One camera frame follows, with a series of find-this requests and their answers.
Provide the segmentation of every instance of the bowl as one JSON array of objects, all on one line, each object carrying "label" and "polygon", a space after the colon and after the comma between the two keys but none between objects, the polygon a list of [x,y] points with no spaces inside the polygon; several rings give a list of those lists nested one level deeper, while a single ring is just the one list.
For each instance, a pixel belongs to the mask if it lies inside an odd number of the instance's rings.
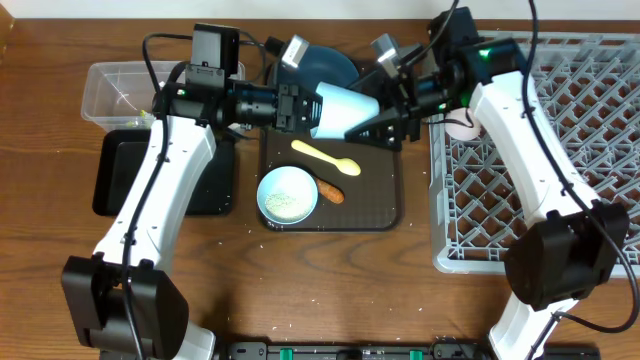
[{"label": "bowl", "polygon": [[258,208],[271,222],[291,225],[306,219],[318,203],[318,185],[306,171],[283,166],[258,185]]}]

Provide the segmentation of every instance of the black tray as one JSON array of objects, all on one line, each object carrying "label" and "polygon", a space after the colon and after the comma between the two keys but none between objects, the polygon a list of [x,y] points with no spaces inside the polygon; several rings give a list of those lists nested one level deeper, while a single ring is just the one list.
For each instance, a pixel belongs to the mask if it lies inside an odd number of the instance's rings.
[{"label": "black tray", "polygon": [[[291,148],[299,139],[336,158],[351,158],[360,165],[359,176],[342,174],[327,162]],[[303,221],[293,225],[270,225],[258,210],[262,223],[277,231],[387,231],[396,226],[403,215],[402,171],[396,152],[344,141],[313,140],[310,136],[263,131],[260,138],[260,179],[280,166],[297,166],[338,187],[345,201],[336,205],[323,196]]]},{"label": "black tray", "polygon": [[[93,194],[93,211],[101,216],[120,212],[142,165],[149,130],[114,130],[105,135]],[[213,160],[202,172],[186,215],[226,215],[231,211],[235,148],[233,140],[218,143]]]}]

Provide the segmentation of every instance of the white wall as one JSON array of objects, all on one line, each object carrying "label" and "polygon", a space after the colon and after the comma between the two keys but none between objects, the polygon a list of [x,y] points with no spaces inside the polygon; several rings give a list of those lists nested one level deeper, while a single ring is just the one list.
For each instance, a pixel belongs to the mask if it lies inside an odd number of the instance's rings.
[{"label": "white wall", "polygon": [[[0,0],[16,18],[430,19],[451,0]],[[476,19],[528,19],[527,0],[462,0]],[[541,19],[639,20],[640,0],[537,0]]]}]

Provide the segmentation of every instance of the sausage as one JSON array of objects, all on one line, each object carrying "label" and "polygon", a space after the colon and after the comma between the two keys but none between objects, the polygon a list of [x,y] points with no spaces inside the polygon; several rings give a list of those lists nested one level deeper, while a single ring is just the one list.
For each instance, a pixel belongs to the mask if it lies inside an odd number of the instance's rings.
[{"label": "sausage", "polygon": [[342,204],[344,201],[344,194],[337,187],[324,182],[317,177],[314,177],[316,180],[316,184],[318,185],[318,192],[322,194],[322,196],[326,197],[329,201],[334,204]]}]

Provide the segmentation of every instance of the wooden table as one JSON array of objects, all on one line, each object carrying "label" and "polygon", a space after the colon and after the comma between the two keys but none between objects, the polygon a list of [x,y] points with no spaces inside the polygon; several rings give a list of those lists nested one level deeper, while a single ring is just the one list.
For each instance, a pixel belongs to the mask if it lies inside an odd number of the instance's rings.
[{"label": "wooden table", "polygon": [[[401,44],[425,41],[426,21],[216,21],[259,40],[294,33],[352,56],[373,57],[383,32]],[[0,358],[96,359],[80,346],[60,286],[69,255],[89,256],[113,219],[91,210],[104,132],[80,116],[89,66],[141,60],[152,31],[189,34],[191,20],[18,20],[0,66]],[[638,22],[545,22],[543,31],[634,32]],[[483,29],[529,30],[520,21]],[[243,49],[248,77],[255,50]],[[186,59],[190,44],[159,40],[156,59]],[[226,338],[274,342],[424,343],[479,339],[499,319],[510,289],[501,276],[445,275],[431,262],[429,147],[402,153],[406,215],[381,234],[270,232],[256,219],[258,147],[240,143],[233,212],[188,218],[172,279],[191,319]],[[628,283],[601,286],[575,314],[617,325]],[[640,328],[617,336],[564,321],[553,343],[595,343],[605,359],[640,357]]]}]

